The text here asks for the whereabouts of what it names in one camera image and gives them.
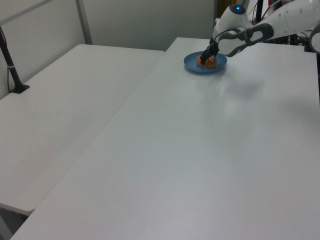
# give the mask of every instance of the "orange food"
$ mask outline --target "orange food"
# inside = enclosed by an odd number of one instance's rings
[[[209,59],[207,61],[205,61],[204,64],[201,63],[200,57],[201,57],[201,55],[199,55],[196,58],[196,64],[199,67],[203,67],[203,68],[207,68],[207,69],[215,69],[217,67],[218,60],[215,60],[213,57],[209,57]]]

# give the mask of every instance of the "black cable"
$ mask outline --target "black cable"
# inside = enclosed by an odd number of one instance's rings
[[[254,6],[254,9],[253,9],[253,13],[252,13],[252,22],[254,21],[255,10],[256,10],[257,4]]]
[[[5,44],[7,45],[7,39],[6,39],[5,33],[4,33],[4,31],[2,30],[1,26],[0,26],[0,31],[1,31],[1,34],[2,34],[2,36],[3,36],[4,42],[5,42]]]
[[[255,12],[255,22],[261,22],[262,10],[264,8],[264,0],[257,0],[256,12]]]
[[[6,39],[5,33],[2,30],[1,26],[0,26],[0,32],[1,32],[2,36],[3,36],[5,45],[7,45],[7,39]],[[10,87],[9,87],[9,67],[8,66],[6,67],[6,84],[7,84],[9,93],[11,93],[11,90],[10,90]]]
[[[9,87],[9,67],[7,67],[7,70],[6,70],[6,84],[8,86],[9,93],[11,93],[11,90],[10,90],[10,87]]]
[[[253,8],[251,9],[251,11],[247,14],[247,16],[254,10],[254,8],[257,6],[258,3],[256,3]]]
[[[263,16],[261,17],[261,19],[262,19],[262,20],[264,19],[265,15],[266,15],[266,14],[267,14],[267,12],[269,11],[269,9],[270,9],[270,6],[268,6],[268,8],[265,10],[265,12],[264,12]]]
[[[301,32],[301,33],[302,33],[303,35],[305,35],[307,39],[309,39],[309,37],[308,37],[304,32]]]

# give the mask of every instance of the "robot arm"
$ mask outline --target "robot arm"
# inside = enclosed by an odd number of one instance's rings
[[[256,43],[289,36],[316,26],[310,35],[310,46],[320,54],[320,0],[295,0],[253,26],[241,5],[228,7],[214,27],[210,46],[201,61],[219,51],[232,57]]]

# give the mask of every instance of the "white wall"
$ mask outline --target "white wall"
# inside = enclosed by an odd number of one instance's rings
[[[212,35],[214,0],[83,0],[95,45],[167,50]]]
[[[0,23],[45,0],[0,0]]]
[[[75,0],[49,1],[1,27],[23,83],[85,42]],[[7,94],[7,64],[0,54],[0,99]]]

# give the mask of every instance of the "blue plate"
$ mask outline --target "blue plate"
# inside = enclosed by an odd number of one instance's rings
[[[227,64],[227,58],[226,56],[222,55],[221,53],[218,53],[215,58],[218,60],[218,64],[216,68],[209,69],[205,67],[201,67],[197,65],[197,57],[201,55],[203,51],[197,51],[194,53],[189,54],[184,58],[184,64],[187,69],[189,69],[192,72],[198,73],[198,74],[213,74],[216,72],[219,72],[223,69],[225,69],[225,66]]]

